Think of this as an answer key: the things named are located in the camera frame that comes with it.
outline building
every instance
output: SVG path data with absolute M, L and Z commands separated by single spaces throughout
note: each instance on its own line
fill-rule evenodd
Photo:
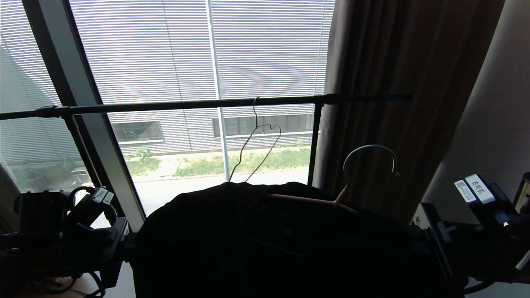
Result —
M 60 104 L 22 4 L 1 4 L 0 111 Z M 104 104 L 324 92 L 334 1 L 70 0 L 70 5 Z M 241 148 L 255 123 L 252 107 L 223 112 L 227 146 Z M 256 112 L 259 124 L 282 128 L 279 145 L 310 142 L 312 104 Z M 153 154 L 221 150 L 217 109 L 108 116 L 124 155 L 143 146 Z M 258 130 L 247 146 L 270 146 L 276 133 Z M 79 159 L 61 119 L 2 121 L 0 136 L 7 164 Z

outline metal hook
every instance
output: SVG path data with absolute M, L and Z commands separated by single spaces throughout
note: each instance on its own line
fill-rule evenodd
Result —
M 346 177 L 346 186 L 344 186 L 343 190 L 340 192 L 339 196 L 335 200 L 334 202 L 335 204 L 340 203 L 340 201 L 343 199 L 342 197 L 345 196 L 346 194 L 346 189 L 348 189 L 348 186 L 350 185 L 350 175 L 348 174 L 348 171 L 347 171 L 350 159 L 353 157 L 355 153 L 363 149 L 366 149 L 366 148 L 382 148 L 382 149 L 387 150 L 392 156 L 392 173 L 397 177 L 400 176 L 400 174 L 396 171 L 396 168 L 398 167 L 398 157 L 396 156 L 394 151 L 392 151 L 390 148 L 385 147 L 383 145 L 377 145 L 377 144 L 364 145 L 359 148 L 356 148 L 352 152 L 350 152 L 350 154 L 348 154 L 348 156 L 344 160 L 344 165 L 342 166 L 342 169 L 344 171 L 344 176 Z

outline clothing rack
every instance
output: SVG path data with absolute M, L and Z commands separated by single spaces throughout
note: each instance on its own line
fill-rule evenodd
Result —
M 309 97 L 278 97 L 254 99 L 231 99 L 231 100 L 203 100 L 203 101 L 173 101 L 173 102 L 147 102 L 147 103 L 120 103 L 101 104 L 98 106 L 46 106 L 32 111 L 0 113 L 0 120 L 22 119 L 22 118 L 58 118 L 62 117 L 67 124 L 72 138 L 79 150 L 79 154 L 87 167 L 87 172 L 91 174 L 94 186 L 101 186 L 101 181 L 92 163 L 90 155 L 85 147 L 83 138 L 75 125 L 74 115 L 113 113 L 113 112 L 134 112 L 134 111 L 155 111 L 155 110 L 183 110 L 183 109 L 207 109 L 207 108 L 228 108 L 253 106 L 274 106 L 283 104 L 315 104 L 313 132 L 311 140 L 311 152 L 309 160 L 308 185 L 313 182 L 313 170 L 316 158 L 316 143 L 320 129 L 320 117 L 322 107 L 325 104 L 337 104 L 341 102 L 365 102 L 365 101 L 400 101 L 410 100 L 410 94 L 389 94 L 389 95 L 341 95 L 326 94 Z

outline black garment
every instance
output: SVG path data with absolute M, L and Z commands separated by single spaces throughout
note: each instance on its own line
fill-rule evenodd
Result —
M 396 221 L 265 194 L 332 200 L 295 182 L 178 195 L 138 232 L 137 297 L 428 296 L 425 261 L 408 253 L 411 238 Z

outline wire hanger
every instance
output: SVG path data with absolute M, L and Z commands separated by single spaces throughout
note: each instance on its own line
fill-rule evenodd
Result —
M 241 151 L 239 151 L 239 161 L 237 162 L 237 164 L 234 166 L 234 169 L 232 169 L 232 173 L 230 173 L 230 178 L 228 179 L 228 181 L 230 182 L 232 180 L 232 176 L 234 175 L 235 173 L 235 169 L 237 168 L 238 165 L 241 164 L 241 161 L 243 160 L 243 149 L 245 149 L 245 146 L 246 144 L 250 141 L 250 138 L 252 137 L 252 135 L 254 135 L 254 133 L 256 132 L 256 130 L 258 130 L 258 128 L 260 127 L 269 127 L 270 130 L 273 130 L 275 128 L 278 128 L 280 130 L 280 134 L 278 135 L 278 137 L 276 138 L 276 140 L 274 141 L 274 143 L 272 144 L 272 147 L 269 149 L 269 152 L 267 152 L 267 154 L 265 155 L 265 157 L 263 158 L 263 160 L 261 161 L 261 163 L 256 167 L 256 169 L 250 174 L 250 176 L 245 180 L 245 182 L 247 182 L 251 177 L 252 175 L 254 175 L 254 173 L 256 173 L 256 171 L 261 167 L 261 165 L 265 162 L 265 160 L 267 159 L 267 157 L 269 157 L 269 154 L 271 153 L 272 149 L 276 146 L 276 143 L 278 142 L 278 140 L 280 139 L 281 137 L 281 127 L 277 126 L 277 125 L 271 125 L 271 124 L 262 124 L 262 125 L 258 125 L 258 113 L 256 113 L 256 100 L 258 99 L 259 97 L 256 97 L 254 99 L 254 104 L 252 105 L 252 110 L 254 111 L 254 116 L 255 116 L 255 119 L 256 119 L 256 125 L 254 127 L 254 130 L 252 131 L 252 133 L 250 134 L 250 136 L 246 139 L 245 141 L 245 144 L 243 144 L 243 147 L 241 147 Z
M 348 166 L 349 166 L 349 163 L 350 163 L 350 160 L 351 158 L 353 157 L 353 155 L 363 149 L 367 149 L 367 148 L 381 148 L 381 149 L 385 149 L 387 150 L 391 156 L 392 156 L 392 173 L 395 175 L 395 176 L 400 176 L 400 174 L 398 172 L 396 172 L 396 167 L 397 167 L 397 164 L 398 164 L 398 157 L 396 156 L 396 154 L 388 147 L 385 147 L 383 145 L 377 145 L 377 144 L 371 144 L 371 145 L 365 145 L 365 146 L 361 146 L 361 147 L 358 147 L 356 149 L 354 149 L 352 152 L 350 152 L 350 154 L 348 154 L 348 156 L 346 157 L 346 159 L 344 160 L 344 164 L 342 166 L 342 169 L 344 171 L 344 176 L 346 177 L 346 186 L 344 186 L 344 188 L 342 189 L 342 191 L 340 192 L 339 196 L 336 198 L 336 200 L 334 201 L 326 201 L 326 200 L 318 200 L 318 199 L 311 199 L 311 198 L 304 198 L 304 197 L 296 197 L 296 196 L 287 196 L 287 195 L 275 195 L 275 194 L 271 194 L 271 195 L 267 195 L 267 197 L 271 197 L 271 198 L 279 198 L 279 199 L 288 199 L 288 200 L 296 200 L 296 201 L 305 201 L 305 202 L 308 202 L 308 203 L 316 203 L 316 204 L 323 204 L 323 205 L 331 205 L 333 207 L 340 207 L 346 211 L 349 211 L 355 215 L 359 215 L 359 213 L 344 205 L 344 204 L 341 204 L 341 201 L 344 199 L 344 197 L 346 196 L 346 192 L 349 190 L 349 187 L 351 186 L 351 183 L 350 183 L 350 175 L 348 174 Z

